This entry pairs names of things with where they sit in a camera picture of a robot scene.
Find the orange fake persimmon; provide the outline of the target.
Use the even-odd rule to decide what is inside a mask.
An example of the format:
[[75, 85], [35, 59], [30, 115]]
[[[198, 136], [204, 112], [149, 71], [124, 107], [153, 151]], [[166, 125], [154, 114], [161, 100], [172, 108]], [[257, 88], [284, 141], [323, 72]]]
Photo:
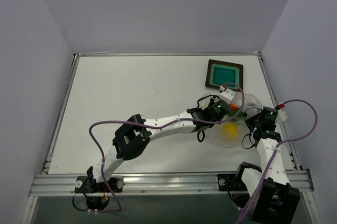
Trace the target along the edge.
[[231, 110], [239, 110], [240, 108], [238, 106], [236, 106], [235, 104], [230, 103], [230, 109]]

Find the yellow fake pear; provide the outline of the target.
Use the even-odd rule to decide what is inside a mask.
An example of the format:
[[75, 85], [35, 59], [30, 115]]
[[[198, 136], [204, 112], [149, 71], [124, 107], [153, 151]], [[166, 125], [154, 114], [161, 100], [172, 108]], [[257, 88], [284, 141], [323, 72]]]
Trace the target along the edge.
[[227, 140], [235, 140], [239, 134], [238, 127], [235, 123], [227, 123], [222, 126], [222, 132]]

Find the clear plastic bag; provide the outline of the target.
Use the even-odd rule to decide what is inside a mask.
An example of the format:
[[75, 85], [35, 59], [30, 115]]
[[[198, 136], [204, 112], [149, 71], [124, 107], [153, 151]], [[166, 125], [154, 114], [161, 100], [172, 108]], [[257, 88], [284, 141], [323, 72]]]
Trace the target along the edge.
[[237, 117], [198, 133], [197, 140], [199, 142], [209, 141], [211, 144], [222, 148], [237, 147], [239, 141], [249, 133], [244, 120], [262, 109], [261, 101], [252, 94], [245, 94], [245, 102], [246, 105]]

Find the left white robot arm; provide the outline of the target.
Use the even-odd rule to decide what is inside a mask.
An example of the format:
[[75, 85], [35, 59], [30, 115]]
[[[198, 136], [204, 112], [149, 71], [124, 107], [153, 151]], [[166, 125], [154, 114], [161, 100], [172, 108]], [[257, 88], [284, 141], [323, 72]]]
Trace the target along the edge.
[[[159, 138], [176, 134], [204, 134], [215, 124], [221, 124], [231, 109], [228, 101], [217, 95], [208, 95], [197, 101], [197, 107], [187, 109], [175, 116], [145, 119], [140, 114], [133, 115], [127, 121], [99, 121], [89, 127], [89, 135], [97, 144], [102, 159], [96, 166], [87, 170], [87, 186], [94, 192], [106, 187], [112, 173], [124, 162], [140, 156], [147, 145]], [[93, 135], [98, 125], [120, 124], [115, 131], [112, 147], [105, 154]]]

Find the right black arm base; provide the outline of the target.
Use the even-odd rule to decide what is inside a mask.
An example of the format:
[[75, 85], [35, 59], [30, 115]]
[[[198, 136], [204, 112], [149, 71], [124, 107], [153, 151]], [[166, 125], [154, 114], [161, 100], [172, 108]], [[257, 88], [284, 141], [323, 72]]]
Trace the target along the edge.
[[259, 180], [261, 172], [248, 169], [243, 175], [236, 174], [218, 174], [217, 182], [219, 191], [227, 192], [234, 206], [243, 209], [252, 198]]

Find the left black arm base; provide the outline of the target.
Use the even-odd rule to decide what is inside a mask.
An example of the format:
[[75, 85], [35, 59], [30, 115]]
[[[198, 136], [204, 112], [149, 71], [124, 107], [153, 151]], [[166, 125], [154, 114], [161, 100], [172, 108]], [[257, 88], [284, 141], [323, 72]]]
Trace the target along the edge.
[[[75, 183], [74, 195], [72, 198], [72, 206], [80, 212], [94, 211], [98, 212], [121, 212], [122, 205], [116, 194], [123, 191], [123, 177], [117, 176], [110, 178], [107, 183], [95, 183], [87, 176], [78, 176]], [[85, 199], [85, 207], [79, 207], [75, 203], [77, 195], [83, 196]], [[107, 209], [109, 203], [115, 200], [117, 209]]]

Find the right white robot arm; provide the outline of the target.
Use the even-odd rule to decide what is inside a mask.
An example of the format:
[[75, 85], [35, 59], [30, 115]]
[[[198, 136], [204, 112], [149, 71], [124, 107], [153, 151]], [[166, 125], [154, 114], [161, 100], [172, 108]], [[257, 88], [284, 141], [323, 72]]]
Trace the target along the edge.
[[261, 165], [242, 164], [234, 175], [235, 185], [247, 188], [249, 200], [238, 223], [245, 218], [258, 223], [291, 223], [300, 201], [300, 191], [292, 187], [281, 155], [281, 136], [275, 132], [279, 112], [263, 107], [245, 123], [253, 133]]

